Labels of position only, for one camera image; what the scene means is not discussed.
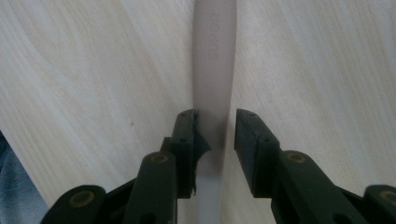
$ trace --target wooden table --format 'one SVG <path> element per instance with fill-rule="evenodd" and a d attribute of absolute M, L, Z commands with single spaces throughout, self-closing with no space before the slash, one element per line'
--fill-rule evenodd
<path fill-rule="evenodd" d="M 114 189 L 192 108 L 193 1 L 0 1 L 0 129 L 48 205 Z M 340 187 L 396 185 L 396 2 L 238 2 L 222 223 L 272 223 L 233 151 L 236 108 Z M 193 199 L 179 201 L 192 223 Z"/>

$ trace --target light wood grain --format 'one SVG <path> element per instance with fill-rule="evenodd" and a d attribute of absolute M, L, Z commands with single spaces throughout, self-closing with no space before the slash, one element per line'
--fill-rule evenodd
<path fill-rule="evenodd" d="M 0 130 L 49 205 L 135 177 L 192 107 L 192 12 L 193 1 L 0 1 Z M 237 107 L 340 187 L 396 186 L 395 40 L 391 0 L 238 2 L 222 223 L 274 222 L 233 151 Z M 179 223 L 193 207 L 180 201 Z"/>

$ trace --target blue fabric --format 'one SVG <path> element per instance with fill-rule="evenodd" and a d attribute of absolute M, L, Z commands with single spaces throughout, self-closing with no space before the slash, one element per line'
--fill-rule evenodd
<path fill-rule="evenodd" d="M 40 223 L 48 210 L 0 133 L 0 224 Z"/>

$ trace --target round screw head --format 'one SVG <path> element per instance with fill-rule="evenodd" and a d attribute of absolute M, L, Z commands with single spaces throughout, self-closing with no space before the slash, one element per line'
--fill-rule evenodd
<path fill-rule="evenodd" d="M 288 155 L 288 159 L 291 161 L 298 162 L 298 163 L 305 162 L 305 157 L 300 154 L 297 154 L 297 153 L 290 153 Z"/>
<path fill-rule="evenodd" d="M 83 190 L 73 195 L 69 200 L 69 204 L 71 207 L 78 208 L 89 204 L 94 198 L 95 194 L 92 191 Z"/>
<path fill-rule="evenodd" d="M 151 157 L 151 161 L 155 163 L 164 163 L 168 161 L 168 157 L 163 154 L 156 154 Z"/>
<path fill-rule="evenodd" d="M 396 192 L 390 190 L 382 190 L 381 192 L 379 192 L 379 196 L 388 203 L 396 205 Z"/>

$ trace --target black plastic part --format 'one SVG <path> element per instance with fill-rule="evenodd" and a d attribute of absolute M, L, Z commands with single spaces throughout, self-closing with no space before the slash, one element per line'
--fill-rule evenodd
<path fill-rule="evenodd" d="M 363 204 L 363 198 L 359 195 L 356 195 L 346 189 L 342 189 L 338 187 L 338 189 L 343 193 L 343 195 L 347 198 L 347 200 L 367 219 L 366 208 Z"/>
<path fill-rule="evenodd" d="M 291 203 L 288 194 L 279 181 L 273 185 L 273 199 L 271 209 L 277 224 L 295 224 L 300 223 L 297 212 Z"/>
<path fill-rule="evenodd" d="M 8 146 L 8 142 L 0 131 L 0 157 L 6 151 L 7 146 Z"/>
<path fill-rule="evenodd" d="M 106 201 L 100 212 L 103 214 L 104 223 L 121 223 L 133 188 L 134 179 L 113 189 L 106 195 Z"/>
<path fill-rule="evenodd" d="M 271 198 L 279 141 L 258 115 L 236 111 L 234 148 L 255 198 Z"/>
<path fill-rule="evenodd" d="M 188 199 L 195 190 L 198 160 L 210 146 L 196 129 L 198 114 L 186 110 L 177 116 L 171 138 L 164 138 L 161 151 L 169 151 L 177 159 L 177 197 Z"/>
<path fill-rule="evenodd" d="M 177 223 L 177 173 L 172 153 L 155 152 L 143 159 L 125 214 L 124 224 Z"/>
<path fill-rule="evenodd" d="M 297 151 L 279 155 L 276 176 L 302 223 L 367 223 L 315 162 Z"/>
<path fill-rule="evenodd" d="M 387 185 L 370 186 L 364 193 L 363 204 L 371 223 L 396 223 L 396 188 Z"/>
<path fill-rule="evenodd" d="M 58 199 L 41 223 L 96 223 L 102 218 L 99 212 L 105 199 L 105 190 L 98 186 L 71 189 Z"/>

